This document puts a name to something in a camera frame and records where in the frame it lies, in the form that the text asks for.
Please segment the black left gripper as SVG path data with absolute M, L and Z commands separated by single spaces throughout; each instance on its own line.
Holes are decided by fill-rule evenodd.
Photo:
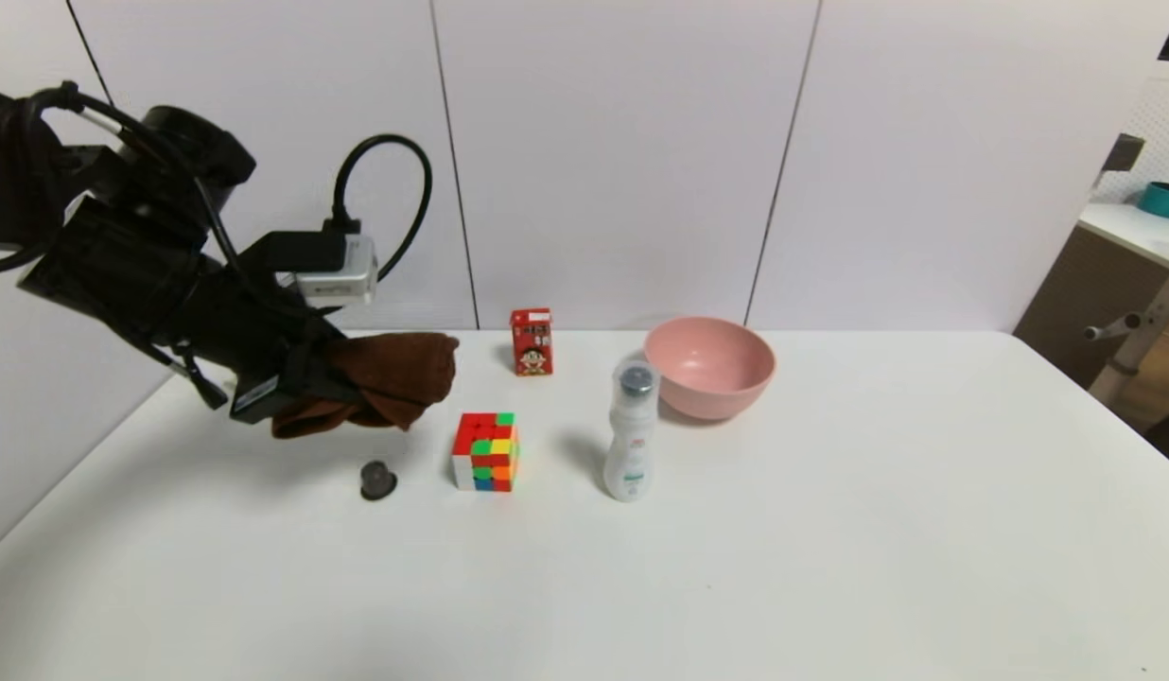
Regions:
M 345 335 L 298 298 L 274 289 L 267 301 L 227 269 L 199 275 L 184 303 L 184 348 L 237 378 L 231 418 L 272 418 L 305 398 L 364 405 L 359 387 L 331 362 Z

